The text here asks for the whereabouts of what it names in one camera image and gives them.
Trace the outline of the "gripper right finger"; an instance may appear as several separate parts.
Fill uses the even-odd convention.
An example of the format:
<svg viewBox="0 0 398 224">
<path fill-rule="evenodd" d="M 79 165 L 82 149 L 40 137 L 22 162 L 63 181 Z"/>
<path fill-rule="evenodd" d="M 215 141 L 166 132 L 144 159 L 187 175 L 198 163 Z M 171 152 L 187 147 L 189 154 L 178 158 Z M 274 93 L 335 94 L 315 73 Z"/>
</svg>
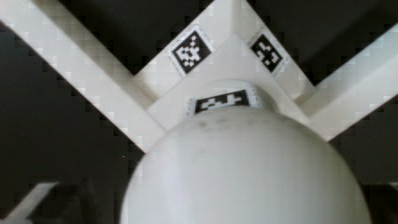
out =
<svg viewBox="0 0 398 224">
<path fill-rule="evenodd" d="M 361 183 L 359 196 L 372 224 L 398 224 L 398 187 L 391 183 Z"/>
</svg>

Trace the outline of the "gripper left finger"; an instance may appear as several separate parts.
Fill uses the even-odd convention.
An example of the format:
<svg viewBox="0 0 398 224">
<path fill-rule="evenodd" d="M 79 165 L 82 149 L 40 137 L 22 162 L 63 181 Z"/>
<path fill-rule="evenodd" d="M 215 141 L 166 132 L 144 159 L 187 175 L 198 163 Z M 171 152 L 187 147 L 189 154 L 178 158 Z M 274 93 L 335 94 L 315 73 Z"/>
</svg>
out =
<svg viewBox="0 0 398 224">
<path fill-rule="evenodd" d="M 0 218 L 0 224 L 109 224 L 104 215 L 89 179 L 79 183 L 40 182 Z"/>
</svg>

